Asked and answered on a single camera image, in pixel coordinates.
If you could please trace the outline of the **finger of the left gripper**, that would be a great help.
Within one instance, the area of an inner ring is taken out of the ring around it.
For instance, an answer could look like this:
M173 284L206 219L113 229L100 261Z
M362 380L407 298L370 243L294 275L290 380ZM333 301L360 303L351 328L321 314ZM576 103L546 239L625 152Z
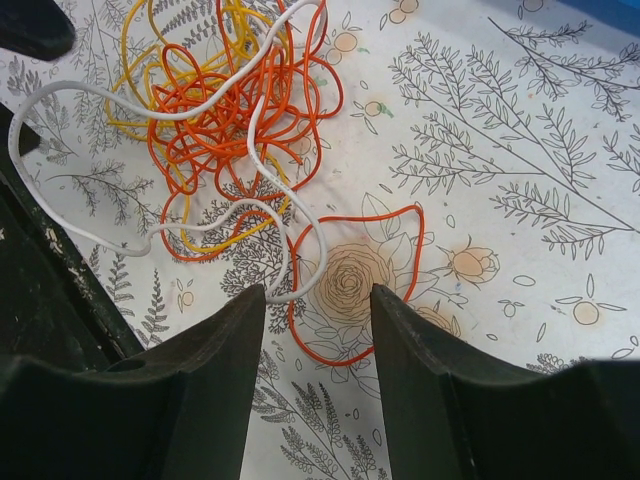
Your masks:
M51 0L1 0L1 48L43 61L71 51L75 28Z

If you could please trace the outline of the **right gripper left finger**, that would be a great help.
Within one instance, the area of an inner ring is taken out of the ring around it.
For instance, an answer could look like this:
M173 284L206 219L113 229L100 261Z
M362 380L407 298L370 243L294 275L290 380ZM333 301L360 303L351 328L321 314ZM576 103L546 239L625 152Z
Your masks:
M1 359L5 479L236 479L261 351L264 289L103 371Z

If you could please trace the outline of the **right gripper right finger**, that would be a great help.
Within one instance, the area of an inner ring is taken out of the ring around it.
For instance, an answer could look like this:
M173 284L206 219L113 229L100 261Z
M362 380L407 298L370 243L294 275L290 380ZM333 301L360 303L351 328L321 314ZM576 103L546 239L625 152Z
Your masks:
M375 363L396 479L635 479L639 365L583 361L542 375L370 295Z

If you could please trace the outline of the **blue three-compartment plastic bin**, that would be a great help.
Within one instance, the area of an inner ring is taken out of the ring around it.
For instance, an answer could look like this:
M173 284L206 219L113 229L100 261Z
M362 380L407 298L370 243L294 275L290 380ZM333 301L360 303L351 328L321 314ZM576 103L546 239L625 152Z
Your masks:
M586 14L598 22L624 33L639 36L639 2L619 0L548 1L554 8Z

